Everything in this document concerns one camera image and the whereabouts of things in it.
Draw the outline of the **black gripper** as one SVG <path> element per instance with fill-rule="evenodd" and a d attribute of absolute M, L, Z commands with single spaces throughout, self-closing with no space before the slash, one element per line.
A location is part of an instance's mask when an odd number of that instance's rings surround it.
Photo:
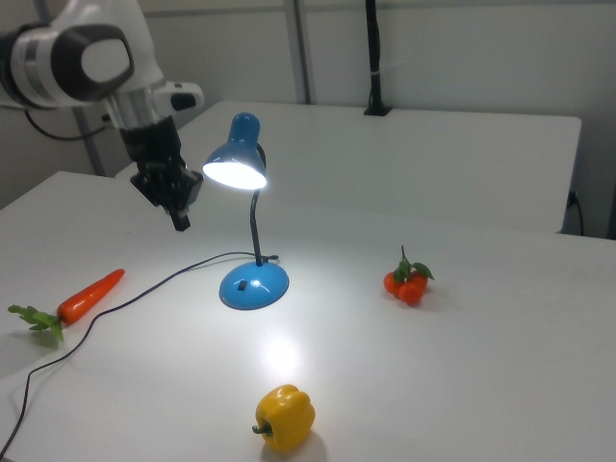
<path fill-rule="evenodd" d="M 171 116 L 146 127 L 120 131 L 138 172 L 131 183 L 155 206 L 163 206 L 179 232 L 191 226 L 189 208 L 196 201 L 203 176 L 190 170 L 181 156 L 181 141 Z"/>

